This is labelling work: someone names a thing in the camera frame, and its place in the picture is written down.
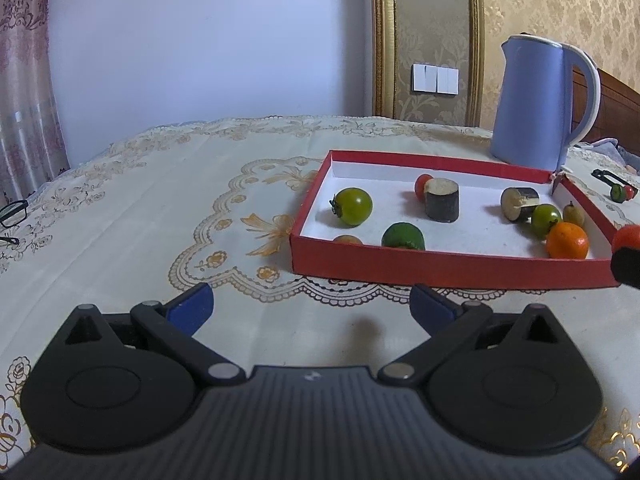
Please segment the green lime half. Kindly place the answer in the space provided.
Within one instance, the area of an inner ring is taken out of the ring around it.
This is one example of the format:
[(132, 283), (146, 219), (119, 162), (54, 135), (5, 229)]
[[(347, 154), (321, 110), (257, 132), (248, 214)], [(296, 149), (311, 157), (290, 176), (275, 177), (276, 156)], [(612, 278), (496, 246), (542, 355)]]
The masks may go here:
[(396, 222), (383, 233), (381, 245), (390, 248), (424, 250), (425, 240), (422, 231), (414, 224)]

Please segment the small yellow-brown fruit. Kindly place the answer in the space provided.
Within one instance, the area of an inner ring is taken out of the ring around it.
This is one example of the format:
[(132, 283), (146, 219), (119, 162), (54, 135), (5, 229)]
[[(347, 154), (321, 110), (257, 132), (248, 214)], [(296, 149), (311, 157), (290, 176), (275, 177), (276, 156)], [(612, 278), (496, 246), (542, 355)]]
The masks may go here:
[(339, 235), (334, 237), (333, 243), (347, 244), (347, 245), (362, 245), (362, 241), (353, 235)]

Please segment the dark sugarcane piece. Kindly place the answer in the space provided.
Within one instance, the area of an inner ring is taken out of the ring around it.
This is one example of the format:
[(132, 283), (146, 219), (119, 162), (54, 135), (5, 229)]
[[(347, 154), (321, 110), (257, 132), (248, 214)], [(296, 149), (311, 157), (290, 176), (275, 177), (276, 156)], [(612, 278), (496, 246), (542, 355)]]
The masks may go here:
[(512, 223), (527, 222), (540, 204), (539, 194), (534, 188), (506, 188), (500, 197), (504, 218)]
[(427, 218), (452, 223), (459, 218), (459, 185), (454, 180), (433, 178), (424, 186), (424, 204)]

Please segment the red cherry tomato front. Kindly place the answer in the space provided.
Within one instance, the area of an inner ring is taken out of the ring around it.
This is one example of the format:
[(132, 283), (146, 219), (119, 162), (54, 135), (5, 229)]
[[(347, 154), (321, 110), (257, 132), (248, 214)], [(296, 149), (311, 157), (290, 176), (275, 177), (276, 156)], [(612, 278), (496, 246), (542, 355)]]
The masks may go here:
[(617, 230), (612, 240), (612, 252), (618, 252), (622, 248), (640, 249), (640, 226), (638, 224), (627, 224)]

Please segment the black eyeglasses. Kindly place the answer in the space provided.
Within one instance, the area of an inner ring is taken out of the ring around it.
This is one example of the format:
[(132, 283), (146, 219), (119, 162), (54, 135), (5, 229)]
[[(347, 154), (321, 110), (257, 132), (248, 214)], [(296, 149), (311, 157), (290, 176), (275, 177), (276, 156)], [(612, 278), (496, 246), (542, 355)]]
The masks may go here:
[(15, 202), (8, 203), (0, 210), (0, 224), (3, 231), (18, 226), (27, 218), (27, 200), (16, 200)]

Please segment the black flat frame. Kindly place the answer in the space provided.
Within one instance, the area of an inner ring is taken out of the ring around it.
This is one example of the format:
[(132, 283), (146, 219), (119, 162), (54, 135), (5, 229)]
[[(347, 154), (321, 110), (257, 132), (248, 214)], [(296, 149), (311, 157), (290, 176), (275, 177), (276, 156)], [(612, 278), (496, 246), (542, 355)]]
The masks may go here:
[(627, 182), (622, 177), (619, 177), (617, 174), (613, 174), (610, 170), (597, 168), (591, 171), (591, 175), (596, 179), (607, 183), (608, 185), (613, 186), (614, 184), (616, 184), (622, 186), (623, 188), (626, 186), (627, 188), (631, 188), (635, 193), (638, 192), (638, 188), (633, 186), (630, 182)]

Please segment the blue electric kettle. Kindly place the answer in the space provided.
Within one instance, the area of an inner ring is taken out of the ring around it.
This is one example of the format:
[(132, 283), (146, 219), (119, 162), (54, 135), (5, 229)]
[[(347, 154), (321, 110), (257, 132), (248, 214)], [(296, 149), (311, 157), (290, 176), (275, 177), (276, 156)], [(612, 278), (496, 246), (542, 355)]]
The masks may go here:
[[(578, 47), (519, 34), (502, 44), (506, 59), (491, 155), (511, 165), (558, 171), (568, 148), (596, 122), (601, 78), (591, 56)], [(573, 70), (585, 76), (587, 105), (573, 124)]]

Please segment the bedding pile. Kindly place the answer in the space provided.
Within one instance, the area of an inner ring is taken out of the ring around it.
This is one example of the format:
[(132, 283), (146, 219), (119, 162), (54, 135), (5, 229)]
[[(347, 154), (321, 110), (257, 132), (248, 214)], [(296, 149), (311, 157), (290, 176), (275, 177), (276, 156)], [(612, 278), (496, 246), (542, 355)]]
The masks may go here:
[(594, 142), (582, 142), (580, 147), (612, 159), (618, 166), (623, 166), (633, 174), (640, 170), (640, 157), (622, 147), (615, 138), (604, 138)]

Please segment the gold picture frame moulding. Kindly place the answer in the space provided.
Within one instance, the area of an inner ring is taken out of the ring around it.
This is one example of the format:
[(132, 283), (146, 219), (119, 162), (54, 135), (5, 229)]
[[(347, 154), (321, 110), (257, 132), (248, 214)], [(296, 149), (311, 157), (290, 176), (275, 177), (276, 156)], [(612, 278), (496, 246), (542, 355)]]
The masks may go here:
[[(484, 82), (483, 0), (372, 0), (373, 113), (478, 126)], [(412, 66), (455, 68), (458, 92), (413, 89)]]

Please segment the green tomato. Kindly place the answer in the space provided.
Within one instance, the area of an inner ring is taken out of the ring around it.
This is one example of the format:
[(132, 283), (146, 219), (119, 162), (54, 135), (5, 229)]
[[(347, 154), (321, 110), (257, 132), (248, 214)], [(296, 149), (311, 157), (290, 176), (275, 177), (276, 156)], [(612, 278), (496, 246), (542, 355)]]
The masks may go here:
[(562, 221), (562, 214), (552, 204), (539, 204), (532, 213), (532, 230), (536, 237), (544, 240), (550, 230)]
[(372, 214), (371, 196), (362, 188), (343, 188), (330, 200), (334, 216), (346, 226), (360, 226)]

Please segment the orange mandarin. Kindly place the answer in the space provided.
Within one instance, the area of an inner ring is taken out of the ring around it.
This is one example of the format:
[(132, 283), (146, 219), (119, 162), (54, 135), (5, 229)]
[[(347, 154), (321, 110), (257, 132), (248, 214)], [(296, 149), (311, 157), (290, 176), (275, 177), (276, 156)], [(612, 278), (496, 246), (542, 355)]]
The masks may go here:
[(570, 222), (559, 222), (546, 238), (546, 251), (553, 259), (582, 260), (589, 252), (589, 238), (583, 228)]

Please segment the white wall switch panel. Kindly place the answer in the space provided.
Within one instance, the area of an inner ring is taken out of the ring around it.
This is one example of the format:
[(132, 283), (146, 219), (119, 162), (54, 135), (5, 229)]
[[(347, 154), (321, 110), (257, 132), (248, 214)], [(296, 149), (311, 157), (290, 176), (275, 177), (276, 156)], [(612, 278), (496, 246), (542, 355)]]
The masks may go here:
[(459, 93), (459, 71), (446, 66), (413, 64), (412, 91), (456, 96)]

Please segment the red cherry tomato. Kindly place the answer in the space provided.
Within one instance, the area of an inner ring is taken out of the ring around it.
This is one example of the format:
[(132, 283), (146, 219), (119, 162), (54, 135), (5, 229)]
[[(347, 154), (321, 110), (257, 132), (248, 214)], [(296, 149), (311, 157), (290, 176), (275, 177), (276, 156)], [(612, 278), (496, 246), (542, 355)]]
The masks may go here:
[(420, 174), (420, 176), (416, 178), (416, 182), (414, 182), (414, 194), (416, 194), (416, 198), (420, 200), (420, 202), (425, 200), (425, 187), (432, 179), (433, 176), (431, 174)]
[(622, 248), (640, 249), (640, 226), (638, 224), (627, 224), (617, 230), (612, 240), (612, 252), (618, 252)]

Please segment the brown longan fruit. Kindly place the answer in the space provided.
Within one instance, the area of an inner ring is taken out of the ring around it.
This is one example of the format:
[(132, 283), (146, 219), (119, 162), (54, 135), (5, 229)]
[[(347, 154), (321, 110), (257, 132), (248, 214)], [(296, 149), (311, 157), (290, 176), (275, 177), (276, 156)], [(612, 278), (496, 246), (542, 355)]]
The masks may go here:
[(586, 215), (582, 208), (574, 205), (572, 202), (569, 202), (563, 208), (563, 221), (574, 224), (574, 226), (579, 226), (582, 228), (586, 223)]

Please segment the small red fruit far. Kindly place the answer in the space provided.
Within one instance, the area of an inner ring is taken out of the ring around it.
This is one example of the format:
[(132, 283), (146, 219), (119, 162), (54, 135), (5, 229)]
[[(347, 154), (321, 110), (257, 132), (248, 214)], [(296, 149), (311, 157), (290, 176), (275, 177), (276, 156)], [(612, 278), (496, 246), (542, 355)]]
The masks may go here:
[(630, 185), (625, 185), (624, 191), (626, 193), (626, 200), (632, 200), (634, 196), (637, 195), (637, 190)]

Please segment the red shallow cardboard box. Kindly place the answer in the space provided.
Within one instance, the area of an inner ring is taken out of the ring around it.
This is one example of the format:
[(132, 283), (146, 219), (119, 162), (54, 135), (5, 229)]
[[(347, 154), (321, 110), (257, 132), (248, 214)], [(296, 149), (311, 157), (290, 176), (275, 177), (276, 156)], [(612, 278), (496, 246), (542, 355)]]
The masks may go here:
[[(420, 174), (460, 186), (457, 221), (427, 218), (413, 185)], [(588, 256), (550, 258), (526, 228), (503, 217), (505, 188), (536, 188), (544, 203), (569, 202), (587, 216)], [(369, 219), (346, 226), (330, 200), (343, 188), (362, 188), (372, 198)], [(423, 233), (424, 250), (381, 245), (393, 223), (409, 222)], [(478, 289), (581, 289), (615, 285), (610, 270), (612, 221), (565, 174), (431, 155), (332, 150), (307, 192), (290, 234), (292, 268), (298, 274), (394, 285)], [(353, 235), (362, 245), (333, 243)]]

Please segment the small green fruit far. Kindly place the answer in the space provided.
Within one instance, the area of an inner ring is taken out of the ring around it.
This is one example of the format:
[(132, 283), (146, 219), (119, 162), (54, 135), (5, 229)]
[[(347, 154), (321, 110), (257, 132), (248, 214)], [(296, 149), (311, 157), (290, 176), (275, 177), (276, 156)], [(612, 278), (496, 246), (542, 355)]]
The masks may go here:
[(621, 204), (627, 200), (627, 192), (623, 185), (613, 184), (610, 189), (610, 197), (614, 203)]

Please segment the wooden bed headboard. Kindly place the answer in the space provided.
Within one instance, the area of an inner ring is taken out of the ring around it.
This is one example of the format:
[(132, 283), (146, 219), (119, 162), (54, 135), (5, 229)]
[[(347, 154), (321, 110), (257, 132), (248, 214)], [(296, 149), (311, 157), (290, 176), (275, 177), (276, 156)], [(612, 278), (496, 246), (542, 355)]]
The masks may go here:
[(596, 122), (586, 142), (615, 138), (628, 152), (638, 155), (640, 150), (640, 96), (637, 91), (599, 70), (601, 103)]

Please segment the pink patterned curtain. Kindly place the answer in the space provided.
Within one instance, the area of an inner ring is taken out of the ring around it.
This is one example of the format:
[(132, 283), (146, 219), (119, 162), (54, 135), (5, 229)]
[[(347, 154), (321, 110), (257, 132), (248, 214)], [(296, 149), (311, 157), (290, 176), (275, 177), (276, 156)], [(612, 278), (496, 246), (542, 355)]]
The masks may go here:
[(70, 168), (52, 90), (49, 0), (1, 0), (1, 203)]

